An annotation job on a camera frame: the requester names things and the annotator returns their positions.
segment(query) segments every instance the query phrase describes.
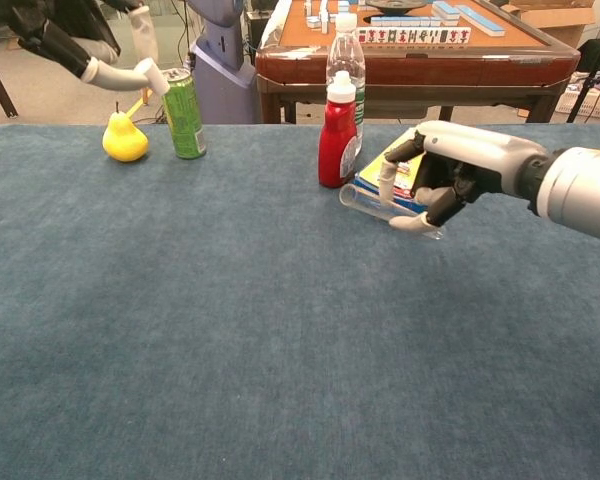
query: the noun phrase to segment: book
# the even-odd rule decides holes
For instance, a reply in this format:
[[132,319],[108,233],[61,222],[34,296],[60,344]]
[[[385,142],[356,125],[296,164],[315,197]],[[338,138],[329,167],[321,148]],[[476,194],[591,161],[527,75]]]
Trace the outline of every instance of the book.
[[[380,185],[378,183],[378,175],[380,174],[380,167],[384,160],[384,154],[390,150],[393,150],[401,143],[408,140],[411,132],[406,131],[400,135],[391,145],[385,148],[380,155],[374,158],[366,167],[360,170],[353,179],[353,184],[358,187],[364,188],[376,195]],[[427,207],[426,205],[420,205],[413,200],[411,188],[416,179],[418,168],[420,168],[420,162],[422,161],[423,155],[409,160],[408,162],[401,162],[398,164],[398,172],[396,173],[396,180],[393,186],[393,200],[398,205],[401,205],[415,213],[424,212]]]

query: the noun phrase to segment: white basket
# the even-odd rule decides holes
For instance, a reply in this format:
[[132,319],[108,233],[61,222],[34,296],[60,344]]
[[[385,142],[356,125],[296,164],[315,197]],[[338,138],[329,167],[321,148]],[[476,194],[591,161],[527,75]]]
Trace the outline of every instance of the white basket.
[[[571,113],[571,110],[578,99],[578,95],[580,95],[579,92],[564,92],[558,101],[556,112]],[[600,95],[600,91],[598,90],[590,90],[587,92],[587,98],[585,98],[584,103],[580,106],[578,115],[589,115],[596,103],[596,100],[598,100],[598,95]],[[600,100],[598,100],[598,104],[596,105],[596,109],[593,112],[592,117],[600,118]]]

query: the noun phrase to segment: blue tabletop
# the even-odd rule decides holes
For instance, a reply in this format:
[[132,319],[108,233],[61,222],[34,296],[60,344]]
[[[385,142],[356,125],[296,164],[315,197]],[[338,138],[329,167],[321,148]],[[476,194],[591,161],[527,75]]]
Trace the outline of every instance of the blue tabletop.
[[143,128],[0,127],[0,479],[600,479],[599,240],[495,195],[413,238],[316,127]]

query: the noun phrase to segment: clear plastic tube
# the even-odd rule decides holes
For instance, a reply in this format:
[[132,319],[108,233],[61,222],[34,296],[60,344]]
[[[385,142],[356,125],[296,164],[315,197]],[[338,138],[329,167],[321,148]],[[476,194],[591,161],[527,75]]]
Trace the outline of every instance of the clear plastic tube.
[[[346,184],[340,189],[340,203],[345,207],[359,210],[382,220],[389,221],[393,217],[417,217],[418,214],[413,210],[409,210],[402,205],[393,202],[385,205],[380,202],[380,198],[365,190],[364,188],[356,187],[351,183]],[[444,236],[443,229],[436,229],[430,232],[423,233],[426,237],[439,240]]]

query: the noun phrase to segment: floor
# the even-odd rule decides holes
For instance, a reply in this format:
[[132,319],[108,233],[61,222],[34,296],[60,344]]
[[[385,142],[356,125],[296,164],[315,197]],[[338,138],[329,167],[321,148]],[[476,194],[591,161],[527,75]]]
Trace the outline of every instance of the floor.
[[[160,29],[160,67],[168,68],[180,64],[179,57],[186,52],[186,42],[177,50],[176,39],[182,35],[182,25],[174,18],[158,19]],[[126,24],[112,25],[123,55],[118,66],[132,67],[135,63],[131,45],[131,34]],[[17,118],[9,119],[0,107],[0,124],[71,124],[104,125],[116,108],[116,102],[123,111],[131,108],[139,99],[140,92],[110,92],[85,85],[59,65],[32,55],[17,48],[13,41],[0,40],[0,77],[18,110]],[[58,94],[62,85],[64,95]],[[142,106],[134,116],[135,121],[150,123],[155,118],[159,101],[150,99],[149,105]],[[430,108],[424,119],[437,118],[439,108]],[[564,123],[567,115],[556,113],[553,123]],[[300,124],[321,124],[324,119],[323,105],[298,105],[297,122]],[[414,124],[422,118],[369,119],[366,123]],[[513,108],[498,107],[459,107],[454,110],[454,122],[467,125],[524,123],[525,119]],[[585,117],[578,117],[583,122]],[[592,117],[589,123],[600,123]]]

